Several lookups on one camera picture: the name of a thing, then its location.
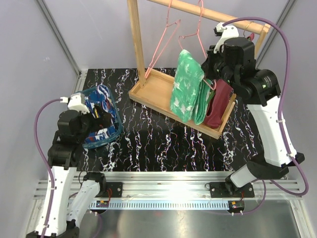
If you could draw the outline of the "blue patterned trousers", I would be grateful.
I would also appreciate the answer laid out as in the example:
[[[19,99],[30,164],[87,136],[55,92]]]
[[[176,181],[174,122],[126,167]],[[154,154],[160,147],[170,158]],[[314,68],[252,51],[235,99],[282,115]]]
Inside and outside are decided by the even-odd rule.
[[[94,88],[83,90],[81,93],[84,94],[85,104],[91,113],[93,113],[94,105],[100,105],[104,111],[112,115],[112,125],[90,133],[85,139],[83,147],[94,149],[113,142],[121,134],[123,125],[110,89],[100,84]]]

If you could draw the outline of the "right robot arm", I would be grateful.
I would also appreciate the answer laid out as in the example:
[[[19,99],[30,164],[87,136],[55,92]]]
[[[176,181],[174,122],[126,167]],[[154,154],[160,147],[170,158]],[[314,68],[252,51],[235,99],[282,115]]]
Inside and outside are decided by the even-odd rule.
[[[289,167],[298,167],[305,159],[290,142],[280,111],[281,90],[276,75],[268,69],[257,69],[255,45],[243,37],[211,45],[202,64],[207,79],[222,79],[241,97],[258,128],[263,152],[225,179],[225,192],[237,196],[243,187],[255,180],[280,179]]]

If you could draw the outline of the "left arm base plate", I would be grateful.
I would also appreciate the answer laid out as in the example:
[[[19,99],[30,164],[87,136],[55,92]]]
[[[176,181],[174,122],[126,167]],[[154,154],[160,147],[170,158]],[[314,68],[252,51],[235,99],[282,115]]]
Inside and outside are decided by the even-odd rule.
[[[105,191],[101,191],[97,197],[99,198],[121,198],[123,192],[122,182],[107,182]]]

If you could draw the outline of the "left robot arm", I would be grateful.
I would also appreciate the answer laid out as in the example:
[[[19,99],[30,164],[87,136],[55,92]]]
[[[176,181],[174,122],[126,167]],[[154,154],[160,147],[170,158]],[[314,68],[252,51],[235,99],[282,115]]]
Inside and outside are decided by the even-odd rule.
[[[41,217],[28,238],[77,238],[86,211],[93,198],[107,192],[106,177],[103,173],[88,172],[79,192],[69,202],[70,188],[75,176],[83,144],[91,132],[110,126],[111,114],[95,105],[92,112],[67,110],[59,115],[58,130],[46,163],[49,183]]]

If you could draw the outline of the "green patterned trousers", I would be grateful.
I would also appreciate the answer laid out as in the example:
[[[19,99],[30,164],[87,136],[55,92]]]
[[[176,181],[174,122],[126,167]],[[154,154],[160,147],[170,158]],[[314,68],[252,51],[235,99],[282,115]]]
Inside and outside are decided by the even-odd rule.
[[[183,49],[178,57],[170,99],[170,110],[182,122],[203,123],[209,103],[215,95],[216,82],[206,78],[201,65]]]

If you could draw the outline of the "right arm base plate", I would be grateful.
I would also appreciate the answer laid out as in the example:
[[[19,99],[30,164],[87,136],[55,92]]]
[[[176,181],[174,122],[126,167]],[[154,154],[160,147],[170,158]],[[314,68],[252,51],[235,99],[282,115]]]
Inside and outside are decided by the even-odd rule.
[[[230,192],[225,187],[225,182],[209,182],[205,184],[205,189],[207,189],[211,198],[254,198],[255,193],[251,183],[246,184],[245,186],[238,188],[234,192]]]

